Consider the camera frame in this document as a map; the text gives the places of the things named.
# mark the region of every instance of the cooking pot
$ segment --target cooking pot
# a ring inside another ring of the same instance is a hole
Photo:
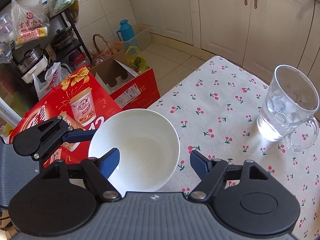
[[[75,38],[74,31],[72,27],[67,27],[65,29],[58,29],[57,34],[53,37],[51,41],[51,46],[54,49],[61,50],[68,46]]]
[[[40,44],[38,44],[31,50],[27,50],[24,54],[24,57],[22,58],[22,60],[20,60],[20,63],[17,66],[20,73],[23,74],[27,72],[43,58],[43,55],[43,49],[41,48]]]

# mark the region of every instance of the red box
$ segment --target red box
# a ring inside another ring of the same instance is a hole
[[[10,143],[19,132],[60,114],[74,128],[92,130],[99,128],[105,120],[119,112],[121,108],[100,86],[89,70],[82,67],[54,87],[29,112],[25,113],[10,135]],[[64,143],[44,166],[46,167],[55,159],[64,159],[67,164],[79,163],[88,157],[89,144],[90,141],[76,145]]]
[[[130,90],[131,87],[136,87],[137,90],[139,89],[140,94],[138,96],[135,94],[133,100],[128,104],[125,106],[118,104],[122,110],[148,108],[160,98],[153,69],[151,68],[141,74],[137,74],[130,69],[128,65],[125,53],[121,50],[112,57],[90,69],[90,72],[98,80],[104,84],[108,84],[110,88],[117,88],[113,89],[113,92],[110,94],[111,98],[113,98],[117,103],[117,99],[121,97],[121,95],[125,94],[126,91]],[[126,83],[121,86],[118,84],[119,76],[121,76],[123,80],[126,80]]]

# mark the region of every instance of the cherry print tablecloth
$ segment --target cherry print tablecloth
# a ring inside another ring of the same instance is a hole
[[[151,105],[149,109],[165,116],[180,138],[179,164],[161,191],[188,195],[200,182],[190,166],[192,150],[231,165],[252,159],[299,201],[301,213],[293,234],[298,239],[314,239],[320,232],[320,138],[303,152],[289,150],[283,140],[264,139],[256,117],[267,90],[256,76],[215,56]],[[308,123],[299,128],[304,140],[309,139],[309,129]],[[228,181],[227,187],[236,183]]]

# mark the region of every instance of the wicker basket handle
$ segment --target wicker basket handle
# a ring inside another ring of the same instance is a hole
[[[109,43],[102,35],[100,35],[100,34],[95,34],[95,35],[93,35],[92,40],[93,40],[93,44],[94,44],[94,46],[95,46],[98,54],[101,54],[101,53],[102,53],[102,50],[100,50],[100,49],[98,48],[98,45],[97,45],[96,40],[95,40],[95,37],[96,37],[96,36],[100,37],[100,38],[105,42],[105,44],[108,46],[111,54],[114,55],[114,52],[113,52],[113,49],[112,49],[110,43]]]

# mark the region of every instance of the glass rim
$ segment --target glass rim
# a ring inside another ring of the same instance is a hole
[[[302,75],[309,81],[309,83],[311,84],[313,90],[316,92],[317,99],[318,99],[317,107],[316,107],[314,110],[308,110],[308,109],[305,109],[305,108],[299,106],[295,101],[293,101],[293,100],[287,95],[286,92],[284,92],[284,90],[283,90],[282,87],[280,86],[279,81],[278,81],[278,78],[277,78],[277,76],[276,76],[277,70],[278,70],[279,68],[281,68],[281,67],[289,67],[289,68],[291,68],[292,70],[297,71],[297,72],[299,72],[300,74],[302,74]],[[300,70],[298,70],[297,68],[295,68],[295,67],[293,67],[293,66],[282,64],[282,65],[279,65],[279,66],[277,66],[277,67],[275,68],[275,71],[273,72],[273,77],[275,78],[275,80],[276,80],[278,86],[280,87],[281,91],[287,96],[287,98],[288,98],[292,103],[296,104],[300,109],[302,109],[302,110],[304,110],[304,111],[307,111],[307,112],[314,112],[314,113],[315,113],[316,111],[318,111],[318,109],[319,109],[319,104],[320,104],[320,101],[319,101],[320,99],[319,99],[318,91],[316,90],[316,88],[315,88],[314,84],[311,82],[311,80],[310,80],[304,73],[302,73]]]

